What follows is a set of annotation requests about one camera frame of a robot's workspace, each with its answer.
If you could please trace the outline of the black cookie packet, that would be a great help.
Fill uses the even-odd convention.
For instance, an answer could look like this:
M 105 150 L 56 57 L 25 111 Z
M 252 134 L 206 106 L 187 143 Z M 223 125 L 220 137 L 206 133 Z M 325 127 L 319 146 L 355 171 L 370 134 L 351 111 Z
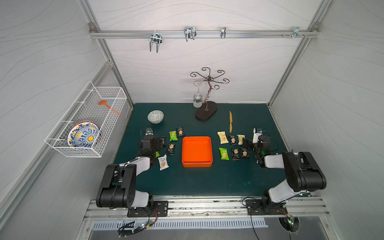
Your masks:
M 232 149 L 232 160 L 233 161 L 238 161 L 241 159 L 241 153 L 239 148 L 233 148 Z
M 160 141 L 161 147 L 165 148 L 167 146 L 166 137 L 165 136 L 159 136 L 158 139 Z
M 184 128 L 183 127 L 177 128 L 177 137 L 182 138 L 184 136 L 185 136 Z
M 173 156 L 175 154 L 175 144 L 168 144 L 167 155 Z
M 235 135 L 229 135 L 229 138 L 230 138 L 230 144 L 231 144 L 231 146 L 236 146 L 236 145 L 238 144 Z
M 249 153 L 248 150 L 245 148 L 241 148 L 241 159 L 248 159 Z

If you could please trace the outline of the white cookie packet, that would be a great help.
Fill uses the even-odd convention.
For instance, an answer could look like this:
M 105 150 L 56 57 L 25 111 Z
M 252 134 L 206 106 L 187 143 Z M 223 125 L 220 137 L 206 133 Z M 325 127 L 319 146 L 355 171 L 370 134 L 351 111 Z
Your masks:
M 167 161 L 167 155 L 164 155 L 162 157 L 158 157 L 158 161 L 160 164 L 160 171 L 165 170 L 169 167 L 168 161 Z

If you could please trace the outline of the pale green cookie packet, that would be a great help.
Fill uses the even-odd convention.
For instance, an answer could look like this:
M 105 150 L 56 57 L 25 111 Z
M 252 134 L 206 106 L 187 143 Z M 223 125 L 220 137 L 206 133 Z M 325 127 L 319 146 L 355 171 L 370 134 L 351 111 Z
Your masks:
M 243 145 L 244 138 L 246 137 L 245 135 L 237 135 L 238 137 L 238 144 Z

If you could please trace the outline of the yellow cookie packet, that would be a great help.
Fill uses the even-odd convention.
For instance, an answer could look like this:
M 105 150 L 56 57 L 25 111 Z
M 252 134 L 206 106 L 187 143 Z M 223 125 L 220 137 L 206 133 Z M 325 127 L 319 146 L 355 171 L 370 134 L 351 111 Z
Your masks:
M 220 138 L 220 144 L 228 144 L 229 141 L 227 139 L 226 132 L 217 132 L 219 138 Z

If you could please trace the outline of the orange storage box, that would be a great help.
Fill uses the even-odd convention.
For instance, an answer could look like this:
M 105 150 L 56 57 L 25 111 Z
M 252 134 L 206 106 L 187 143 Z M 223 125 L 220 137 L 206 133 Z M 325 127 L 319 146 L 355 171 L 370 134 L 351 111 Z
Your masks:
M 182 143 L 182 165 L 184 168 L 209 168 L 213 164 L 210 137 L 184 137 Z

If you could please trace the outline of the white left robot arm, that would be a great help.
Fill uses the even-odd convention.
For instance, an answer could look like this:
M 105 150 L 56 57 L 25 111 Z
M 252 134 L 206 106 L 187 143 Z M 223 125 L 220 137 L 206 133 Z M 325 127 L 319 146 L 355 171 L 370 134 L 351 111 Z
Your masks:
M 139 154 L 133 160 L 107 165 L 96 196 L 97 207 L 154 209 L 153 196 L 136 189 L 137 176 L 153 167 L 166 138 L 146 135 L 138 145 Z

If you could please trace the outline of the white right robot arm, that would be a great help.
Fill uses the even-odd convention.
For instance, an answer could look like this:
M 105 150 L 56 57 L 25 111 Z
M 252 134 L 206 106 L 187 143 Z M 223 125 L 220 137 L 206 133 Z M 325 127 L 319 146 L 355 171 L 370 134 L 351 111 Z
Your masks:
M 254 151 L 257 164 L 267 169 L 282 169 L 286 178 L 265 191 L 262 206 L 274 206 L 298 195 L 323 190 L 327 180 L 310 152 L 272 154 L 271 138 L 255 134 L 252 140 L 243 138 L 242 147 Z

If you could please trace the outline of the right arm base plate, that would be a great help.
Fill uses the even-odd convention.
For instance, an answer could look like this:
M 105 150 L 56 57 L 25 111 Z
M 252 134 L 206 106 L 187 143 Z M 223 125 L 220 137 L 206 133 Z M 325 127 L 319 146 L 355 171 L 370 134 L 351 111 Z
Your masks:
M 252 198 L 247 198 L 242 203 L 250 216 L 286 216 L 288 214 L 285 204 L 265 204 L 262 200 Z

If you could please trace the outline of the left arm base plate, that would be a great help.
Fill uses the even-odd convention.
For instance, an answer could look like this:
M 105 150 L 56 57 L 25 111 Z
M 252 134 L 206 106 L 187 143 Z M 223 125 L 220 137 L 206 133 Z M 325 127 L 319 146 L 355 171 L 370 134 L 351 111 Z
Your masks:
M 168 201 L 153 201 L 147 207 L 129 208 L 128 218 L 148 218 L 148 217 L 167 217 L 168 216 Z

